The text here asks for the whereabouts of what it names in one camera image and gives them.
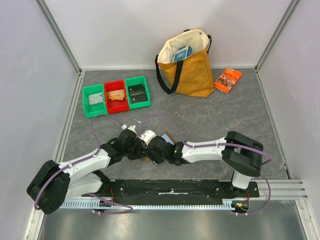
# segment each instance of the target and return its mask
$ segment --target white item in green bin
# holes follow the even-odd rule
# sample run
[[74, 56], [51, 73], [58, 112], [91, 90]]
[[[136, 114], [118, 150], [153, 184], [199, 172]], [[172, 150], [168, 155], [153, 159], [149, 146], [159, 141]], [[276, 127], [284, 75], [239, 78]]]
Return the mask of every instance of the white item in green bin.
[[100, 104], [100, 103], [103, 103], [104, 97], [102, 95], [102, 92], [98, 92], [98, 93], [89, 95], [88, 100], [89, 100], [89, 105]]

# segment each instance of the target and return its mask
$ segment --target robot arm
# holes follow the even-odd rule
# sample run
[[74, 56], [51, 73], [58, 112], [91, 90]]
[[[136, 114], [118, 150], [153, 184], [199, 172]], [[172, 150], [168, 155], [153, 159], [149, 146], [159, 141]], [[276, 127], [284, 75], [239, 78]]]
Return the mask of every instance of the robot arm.
[[[219, 146], [217, 143], [236, 143], [263, 151], [261, 143], [234, 131], [214, 141], [171, 144], [151, 130], [137, 137], [135, 126], [130, 126], [123, 130], [118, 138], [102, 144], [96, 155], [97, 150], [67, 162], [47, 161], [27, 188], [27, 193], [35, 200], [42, 186], [54, 173], [70, 166], [48, 185], [40, 197], [38, 206], [45, 214], [50, 214], [64, 201], [86, 193], [95, 193], [103, 184], [108, 184], [110, 180], [99, 169], [118, 163], [123, 157], [130, 160], [148, 157], [157, 164], [168, 161], [176, 166], [203, 160], [224, 161], [234, 168], [232, 186], [245, 190], [252, 177], [260, 176], [262, 156], [244, 149], [236, 152], [234, 147]], [[89, 158], [74, 165], [86, 157]]]

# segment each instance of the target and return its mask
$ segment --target orange book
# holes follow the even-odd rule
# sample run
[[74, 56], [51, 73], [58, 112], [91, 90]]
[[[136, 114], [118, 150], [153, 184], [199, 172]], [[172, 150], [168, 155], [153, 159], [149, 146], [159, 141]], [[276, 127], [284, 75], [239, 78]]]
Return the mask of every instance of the orange book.
[[214, 82], [214, 86], [222, 92], [229, 93], [241, 76], [241, 72], [234, 70], [231, 67], [227, 67]]

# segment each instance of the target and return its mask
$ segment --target mustard canvas bag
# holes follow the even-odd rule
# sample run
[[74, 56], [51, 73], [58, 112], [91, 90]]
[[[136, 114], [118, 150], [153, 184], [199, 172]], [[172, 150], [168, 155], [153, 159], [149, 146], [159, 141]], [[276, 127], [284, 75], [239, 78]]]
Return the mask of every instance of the mustard canvas bag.
[[[208, 97], [214, 91], [214, 78], [208, 52], [212, 38], [201, 29], [186, 30], [166, 41], [162, 50], [155, 56], [156, 78], [161, 88], [167, 93], [183, 94], [192, 97]], [[173, 61], [174, 54], [182, 47], [190, 46], [190, 56], [180, 61]], [[161, 77], [172, 86], [167, 87]]]

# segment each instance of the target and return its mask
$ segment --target blue and white package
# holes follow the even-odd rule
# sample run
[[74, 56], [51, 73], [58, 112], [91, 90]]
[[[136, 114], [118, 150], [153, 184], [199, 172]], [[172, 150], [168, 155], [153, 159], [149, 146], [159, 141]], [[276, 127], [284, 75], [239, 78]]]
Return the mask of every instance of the blue and white package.
[[179, 49], [174, 55], [173, 55], [173, 62], [181, 61], [189, 57], [192, 53], [192, 48], [190, 46], [184, 46]]

